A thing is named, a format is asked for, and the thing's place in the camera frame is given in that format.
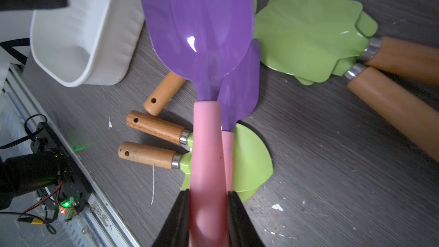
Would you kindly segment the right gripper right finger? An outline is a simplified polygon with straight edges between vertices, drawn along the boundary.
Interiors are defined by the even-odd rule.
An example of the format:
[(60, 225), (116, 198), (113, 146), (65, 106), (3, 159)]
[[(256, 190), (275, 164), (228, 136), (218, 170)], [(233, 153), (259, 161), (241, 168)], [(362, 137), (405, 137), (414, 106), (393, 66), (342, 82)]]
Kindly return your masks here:
[(264, 247), (236, 192), (228, 192), (227, 205), (228, 246)]

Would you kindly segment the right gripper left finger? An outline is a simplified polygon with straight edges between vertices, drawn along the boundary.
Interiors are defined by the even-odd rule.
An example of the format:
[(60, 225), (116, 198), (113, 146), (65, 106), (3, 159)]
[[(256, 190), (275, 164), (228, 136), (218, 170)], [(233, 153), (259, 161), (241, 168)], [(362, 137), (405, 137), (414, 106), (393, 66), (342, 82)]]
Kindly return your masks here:
[(188, 247), (190, 241), (190, 192), (180, 191), (152, 247)]

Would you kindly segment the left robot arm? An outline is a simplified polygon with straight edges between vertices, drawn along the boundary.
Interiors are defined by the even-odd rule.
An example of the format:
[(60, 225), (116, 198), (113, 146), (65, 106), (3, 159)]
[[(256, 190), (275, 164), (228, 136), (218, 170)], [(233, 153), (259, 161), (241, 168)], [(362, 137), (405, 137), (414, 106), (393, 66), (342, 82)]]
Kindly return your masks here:
[[(51, 10), (67, 7), (67, 0), (1, 0), (1, 11)], [(60, 191), (64, 164), (55, 150), (9, 157), (1, 161), (1, 209), (13, 198), (58, 182)]]

